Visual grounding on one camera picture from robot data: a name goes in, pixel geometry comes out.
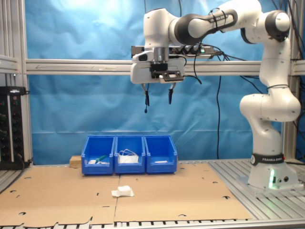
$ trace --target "cardboard floor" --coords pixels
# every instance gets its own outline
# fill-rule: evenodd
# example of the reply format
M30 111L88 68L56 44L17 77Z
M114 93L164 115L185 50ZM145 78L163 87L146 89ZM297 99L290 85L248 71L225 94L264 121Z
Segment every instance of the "cardboard floor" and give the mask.
M123 185L135 196L112 197L111 191ZM179 165L174 175L120 177L34 167L0 195L0 226L250 218L207 164Z

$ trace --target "blue plastic storage bin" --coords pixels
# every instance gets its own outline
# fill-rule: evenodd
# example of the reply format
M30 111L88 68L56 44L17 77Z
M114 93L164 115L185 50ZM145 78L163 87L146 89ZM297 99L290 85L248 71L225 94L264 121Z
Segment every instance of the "blue plastic storage bin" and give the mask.
M85 175L113 174L114 142L114 135L89 135L81 153L81 172ZM103 155L107 157L102 162L109 164L88 164L90 160L98 159Z
M174 173L177 171L177 150L170 135L144 136L147 173Z
M129 149L139 156L139 163L119 163L119 152ZM114 150L114 172L116 174L145 173L145 147L143 135L117 135Z

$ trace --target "aluminum frame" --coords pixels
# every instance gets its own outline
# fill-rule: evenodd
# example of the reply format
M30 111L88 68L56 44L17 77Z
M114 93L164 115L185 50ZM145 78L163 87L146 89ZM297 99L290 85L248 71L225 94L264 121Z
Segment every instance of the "aluminum frame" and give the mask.
M0 0L0 86L29 90L24 0ZM32 158L30 98L21 97L24 161Z
M299 30L303 32L304 1L290 0L293 11L298 10ZM131 61L117 60L43 60L27 59L24 0L0 0L0 85L24 86L29 88L28 74L44 75L129 75ZM297 46L293 31L290 32L292 57ZM197 75L258 75L260 61L197 62ZM193 62L185 67L187 74L194 74ZM290 87L298 96L298 77L305 74L305 61L292 63ZM25 157L32 157L31 121L29 96L22 96L22 119L24 131ZM292 123L282 124L283 151L286 158L295 158L296 130Z

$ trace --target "franka emika robot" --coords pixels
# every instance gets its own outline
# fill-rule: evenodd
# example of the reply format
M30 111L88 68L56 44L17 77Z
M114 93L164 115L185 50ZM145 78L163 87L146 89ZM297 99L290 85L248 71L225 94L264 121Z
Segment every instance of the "franka emika robot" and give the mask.
M152 10L144 16L145 50L132 58L131 82L140 83L146 93L146 83L172 83L172 94L185 71L182 58L169 58L169 45L195 45L208 34L237 29L246 43L263 43L259 79L268 87L268 94L246 95L240 102L253 132L248 185L262 192L303 188L284 161L281 135L270 123L293 121L301 111L288 87L290 18L286 12L262 13L258 0L231 0L206 16L178 18L166 9Z

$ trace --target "green status light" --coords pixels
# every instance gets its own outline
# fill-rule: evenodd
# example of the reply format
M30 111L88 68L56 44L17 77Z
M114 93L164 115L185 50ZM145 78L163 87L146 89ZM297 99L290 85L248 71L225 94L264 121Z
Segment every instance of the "green status light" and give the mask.
M269 188L272 188L274 176L275 176L275 170L272 169L271 172L270 172Z

